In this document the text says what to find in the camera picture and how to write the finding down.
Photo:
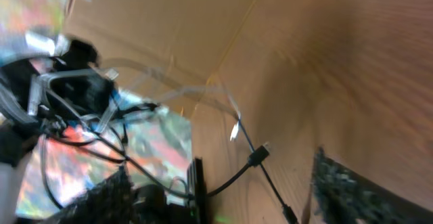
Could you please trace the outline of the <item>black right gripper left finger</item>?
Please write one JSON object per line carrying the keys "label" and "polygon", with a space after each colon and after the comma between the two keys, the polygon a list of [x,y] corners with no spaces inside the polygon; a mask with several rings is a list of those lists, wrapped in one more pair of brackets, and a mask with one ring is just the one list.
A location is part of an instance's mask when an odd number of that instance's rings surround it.
{"label": "black right gripper left finger", "polygon": [[44,224],[161,224],[166,210],[164,190],[155,184],[134,188],[121,166],[106,180],[77,197]]}

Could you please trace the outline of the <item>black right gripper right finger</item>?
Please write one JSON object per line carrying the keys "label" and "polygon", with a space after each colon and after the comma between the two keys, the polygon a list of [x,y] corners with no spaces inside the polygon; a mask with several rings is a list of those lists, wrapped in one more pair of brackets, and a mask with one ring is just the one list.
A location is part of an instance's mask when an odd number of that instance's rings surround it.
{"label": "black right gripper right finger", "polygon": [[404,199],[330,158],[315,152],[313,193],[325,223],[432,223],[432,211]]}

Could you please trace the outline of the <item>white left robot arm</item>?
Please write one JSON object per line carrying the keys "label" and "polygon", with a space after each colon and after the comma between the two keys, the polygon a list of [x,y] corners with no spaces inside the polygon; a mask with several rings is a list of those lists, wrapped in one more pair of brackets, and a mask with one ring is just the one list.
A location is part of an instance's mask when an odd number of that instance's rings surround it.
{"label": "white left robot arm", "polygon": [[64,35],[52,55],[36,53],[1,65],[1,222],[14,223],[24,170],[42,135],[59,138],[50,120],[84,122],[101,116],[116,86],[97,70],[99,53],[84,39]]}

